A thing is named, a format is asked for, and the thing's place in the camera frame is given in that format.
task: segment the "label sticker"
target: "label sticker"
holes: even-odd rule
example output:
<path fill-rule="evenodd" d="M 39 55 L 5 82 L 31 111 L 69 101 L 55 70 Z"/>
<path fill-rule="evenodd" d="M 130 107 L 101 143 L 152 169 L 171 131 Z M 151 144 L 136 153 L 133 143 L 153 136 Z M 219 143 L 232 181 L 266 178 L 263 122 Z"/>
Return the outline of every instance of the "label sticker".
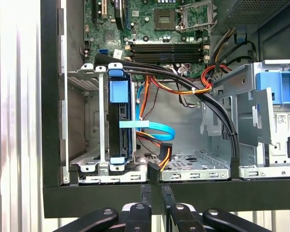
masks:
<path fill-rule="evenodd" d="M 121 59 L 123 51 L 115 49 L 113 57 L 116 59 Z"/>

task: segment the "yellow wire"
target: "yellow wire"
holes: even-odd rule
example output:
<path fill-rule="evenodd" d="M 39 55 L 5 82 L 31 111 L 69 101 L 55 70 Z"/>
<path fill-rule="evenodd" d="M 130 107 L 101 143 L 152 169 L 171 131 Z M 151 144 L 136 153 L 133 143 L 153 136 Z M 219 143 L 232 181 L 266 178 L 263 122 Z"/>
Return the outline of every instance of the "yellow wire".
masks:
<path fill-rule="evenodd" d="M 228 36 L 231 36 L 234 32 L 235 32 L 235 28 L 229 32 Z M 224 44 L 225 44 L 225 42 L 221 45 L 220 49 L 218 50 L 218 53 L 217 53 L 216 58 L 215 58 L 215 62 L 218 61 L 219 54 L 222 51 L 222 47 L 224 46 Z"/>
<path fill-rule="evenodd" d="M 176 91 L 176 90 L 173 90 L 173 89 L 171 89 L 171 88 L 169 88 L 169 87 L 167 87 L 167 86 L 161 84 L 161 83 L 158 82 L 157 80 L 156 80 L 156 82 L 159 84 L 159 86 L 161 86 L 161 87 L 163 87 L 163 88 L 165 88 L 165 89 L 168 89 L 168 90 L 174 91 L 176 94 L 194 94 L 194 93 L 204 93 L 204 92 L 208 92 L 208 91 L 211 91 L 211 90 L 212 90 L 212 87 L 209 87 L 209 88 L 205 88 L 205 89 L 199 89 L 199 90 L 196 90 L 196 91 L 194 91 L 194 93 L 193 93 L 193 91 Z"/>
<path fill-rule="evenodd" d="M 161 163 L 163 163 L 164 161 L 165 161 L 165 163 L 164 163 L 164 166 L 161 168 L 161 172 L 163 171 L 163 169 L 165 168 L 165 166 L 167 165 L 167 163 L 169 162 L 169 159 L 170 159 L 170 149 L 168 149 L 168 154 L 166 155 L 166 157 L 165 157 L 165 159 L 161 162 Z"/>
<path fill-rule="evenodd" d="M 144 135 L 147 135 L 147 136 L 149 136 L 149 137 L 155 139 L 154 136 L 152 136 L 152 135 L 150 135 L 150 134 L 147 134 L 147 133 L 145 133 L 145 132 L 137 131 L 137 133 L 144 134 Z"/>
<path fill-rule="evenodd" d="M 165 166 L 168 164 L 168 161 L 165 162 L 164 166 L 161 168 L 160 172 L 163 171 L 163 169 L 165 168 Z"/>

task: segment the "blue plastic tab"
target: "blue plastic tab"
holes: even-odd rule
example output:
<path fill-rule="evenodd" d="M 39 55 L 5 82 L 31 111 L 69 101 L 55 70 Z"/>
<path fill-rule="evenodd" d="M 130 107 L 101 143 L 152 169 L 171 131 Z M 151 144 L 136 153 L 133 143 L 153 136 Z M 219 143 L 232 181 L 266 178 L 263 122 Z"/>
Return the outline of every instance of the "blue plastic tab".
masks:
<path fill-rule="evenodd" d="M 272 89 L 273 104 L 290 104 L 290 72 L 261 72 L 256 81 L 257 90 Z"/>
<path fill-rule="evenodd" d="M 112 157 L 110 162 L 111 164 L 125 164 L 126 160 L 124 157 Z"/>
<path fill-rule="evenodd" d="M 110 102 L 128 103 L 128 81 L 110 81 Z"/>
<path fill-rule="evenodd" d="M 120 121 L 119 128 L 149 128 L 149 121 Z"/>
<path fill-rule="evenodd" d="M 123 77 L 124 76 L 124 71 L 122 70 L 110 70 L 108 71 L 108 76 L 109 77 Z"/>

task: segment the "black cable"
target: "black cable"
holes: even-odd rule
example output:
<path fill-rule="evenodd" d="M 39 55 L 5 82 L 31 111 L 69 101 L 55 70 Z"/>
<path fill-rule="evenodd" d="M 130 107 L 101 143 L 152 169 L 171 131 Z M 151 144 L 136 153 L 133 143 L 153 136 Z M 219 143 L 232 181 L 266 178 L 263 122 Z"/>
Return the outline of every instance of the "black cable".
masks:
<path fill-rule="evenodd" d="M 148 113 L 143 117 L 143 120 L 146 118 L 147 115 L 149 115 L 149 114 L 153 111 L 153 109 L 154 109 L 154 107 L 155 107 L 155 105 L 156 105 L 156 100 L 157 100 L 157 96 L 158 96 L 158 91 L 159 91 L 159 88 L 157 88 L 157 92 L 156 92 L 156 95 L 155 95 L 154 104 L 153 104 L 153 106 L 151 107 L 151 109 L 148 111 Z"/>
<path fill-rule="evenodd" d="M 239 49 L 240 47 L 247 45 L 247 44 L 251 44 L 251 50 L 252 50 L 252 62 L 257 62 L 257 49 L 255 44 L 252 41 L 244 41 L 242 43 L 239 43 L 238 45 L 236 45 L 235 47 L 233 47 L 230 51 L 228 51 L 225 55 L 223 55 L 219 60 L 218 60 L 218 64 L 220 64 L 222 61 L 224 61 L 229 55 L 231 55 L 233 52 L 235 52 L 237 49 Z"/>
<path fill-rule="evenodd" d="M 233 64 L 234 62 L 241 62 L 242 59 L 248 59 L 248 61 L 250 61 L 250 60 L 252 61 L 252 57 L 250 57 L 250 56 L 240 56 L 240 57 L 236 57 L 236 58 L 230 60 L 229 62 L 227 62 L 225 64 L 225 66 L 229 66 L 230 64 Z"/>
<path fill-rule="evenodd" d="M 191 89 L 192 87 L 196 89 L 201 89 L 199 86 L 191 82 L 190 80 L 175 75 L 169 70 L 164 69 L 163 67 L 156 66 L 156 65 L 145 65 L 145 64 L 139 64 L 136 62 L 128 62 L 128 61 L 123 61 L 119 60 L 116 58 L 111 58 L 102 54 L 97 54 L 95 56 L 95 64 L 97 63 L 110 63 L 110 62 L 118 62 L 123 64 L 124 69 L 127 70 L 128 73 L 131 74 L 147 74 L 147 75 L 160 75 L 164 76 L 167 78 L 170 78 L 172 80 L 175 80 L 179 84 L 181 84 L 183 87 L 187 89 Z M 204 104 L 208 105 L 211 110 L 218 116 L 219 112 L 222 117 L 219 117 L 219 119 L 224 118 L 222 123 L 225 125 L 226 129 L 230 129 L 230 141 L 231 144 L 234 144 L 234 149 L 232 150 L 232 156 L 234 157 L 239 157 L 239 143 L 238 143 L 238 135 L 235 129 L 235 126 L 232 122 L 232 119 L 229 115 L 229 113 L 226 111 L 226 109 L 218 102 L 216 101 L 212 96 L 210 96 L 208 93 L 198 93 L 195 94 L 201 101 L 204 102 Z"/>
<path fill-rule="evenodd" d="M 132 67 L 132 66 L 124 66 L 124 69 L 127 69 L 128 73 L 131 74 L 146 74 L 146 75 L 161 75 L 164 77 L 168 77 L 170 79 L 175 80 L 182 86 L 184 86 L 187 89 L 191 89 L 192 87 L 196 89 L 201 89 L 199 86 L 194 84 L 193 82 L 189 81 L 188 79 L 175 75 L 170 72 L 162 71 L 162 70 L 154 70 L 154 69 L 146 69 L 146 68 L 139 68 L 139 67 Z M 226 130 L 229 133 L 230 136 L 230 142 L 231 142 L 231 148 L 232 148 L 232 156 L 233 157 L 239 157 L 239 143 L 238 143 L 238 135 L 235 129 L 235 126 L 232 122 L 232 119 L 229 115 L 229 113 L 226 111 L 226 109 L 218 102 L 216 101 L 212 96 L 210 96 L 208 93 L 199 93 L 195 94 L 201 101 L 203 101 L 221 120 L 221 122 L 226 127 Z"/>
<path fill-rule="evenodd" d="M 156 154 L 155 152 L 153 152 L 153 151 L 151 151 L 151 150 L 149 150 L 142 142 L 141 142 L 141 140 L 139 139 L 139 142 L 141 143 L 141 145 L 147 150 L 147 151 L 149 151 L 151 154 L 154 154 L 154 155 L 156 155 L 156 156 L 158 156 L 158 154 Z"/>
<path fill-rule="evenodd" d="M 157 144 L 164 144 L 163 141 L 159 140 L 159 139 L 156 139 L 156 138 L 152 138 L 150 136 L 146 136 L 145 134 L 139 134 L 139 133 L 136 133 L 136 136 L 137 137 L 140 137 L 140 138 L 143 138 L 143 139 L 147 139 L 147 140 L 150 140 L 152 142 L 155 142 Z"/>
<path fill-rule="evenodd" d="M 176 82 L 175 84 L 176 84 L 176 87 L 177 87 L 178 91 L 180 91 L 178 83 Z M 179 101 L 179 103 L 181 103 L 186 108 L 192 109 L 192 108 L 196 107 L 195 104 L 188 103 L 183 95 L 178 95 L 178 101 Z"/>
<path fill-rule="evenodd" d="M 139 91 L 139 81 L 138 81 L 137 77 L 135 77 L 135 80 L 136 80 L 136 86 L 137 86 L 136 92 L 138 92 Z"/>

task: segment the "perforated metal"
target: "perforated metal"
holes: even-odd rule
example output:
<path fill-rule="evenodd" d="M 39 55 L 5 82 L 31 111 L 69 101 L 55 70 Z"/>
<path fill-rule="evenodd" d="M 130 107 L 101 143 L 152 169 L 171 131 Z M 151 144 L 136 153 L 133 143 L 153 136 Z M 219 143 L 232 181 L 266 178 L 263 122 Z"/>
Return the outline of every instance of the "perforated metal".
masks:
<path fill-rule="evenodd" d="M 79 87 L 83 88 L 84 90 L 97 90 L 97 87 L 88 80 L 80 80 L 76 77 L 68 77 L 69 81 L 72 81 L 73 83 L 77 84 Z"/>
<path fill-rule="evenodd" d="M 242 0 L 226 19 L 226 25 L 261 25 L 289 0 Z"/>

